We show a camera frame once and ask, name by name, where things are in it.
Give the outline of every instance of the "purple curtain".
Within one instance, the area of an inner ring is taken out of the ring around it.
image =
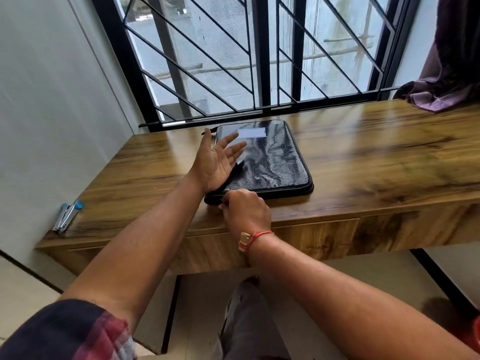
[[[480,96],[480,0],[439,0],[437,29],[420,79],[404,84],[403,98],[432,112]]]

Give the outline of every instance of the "person's left hand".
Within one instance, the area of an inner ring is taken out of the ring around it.
[[[243,148],[247,145],[246,141],[227,148],[238,135],[238,132],[234,132],[211,147],[212,133],[209,128],[205,128],[205,135],[201,139],[197,157],[191,167],[192,172],[201,181],[204,193],[214,191],[225,183],[238,157],[242,155]]]

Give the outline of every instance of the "wooden desk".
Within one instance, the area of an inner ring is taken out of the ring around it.
[[[479,240],[480,105],[432,114],[404,101],[280,116],[315,184],[271,200],[273,230],[318,260]],[[37,249],[75,274],[188,171],[202,128],[132,136],[79,197],[69,229]],[[248,266],[217,207],[202,203],[174,274]]]

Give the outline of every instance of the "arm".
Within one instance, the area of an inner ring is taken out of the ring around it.
[[[203,196],[228,178],[245,142],[238,133],[210,148],[205,129],[187,175],[164,200],[130,223],[92,260],[59,300],[81,299],[127,320],[133,333],[182,242]]]
[[[270,230],[270,210],[246,190],[220,205],[236,240]],[[478,359],[468,346],[399,299],[323,264],[274,234],[257,238],[250,260],[283,282],[320,329],[352,359]]]

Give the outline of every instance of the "black leather case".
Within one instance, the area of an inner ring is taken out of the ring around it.
[[[314,189],[312,176],[288,124],[283,120],[258,121],[222,125],[216,141],[240,129],[261,129],[265,137],[235,139],[231,144],[246,141],[247,146],[225,184],[205,196],[208,205],[219,205],[227,191],[245,188],[263,199],[293,197]]]

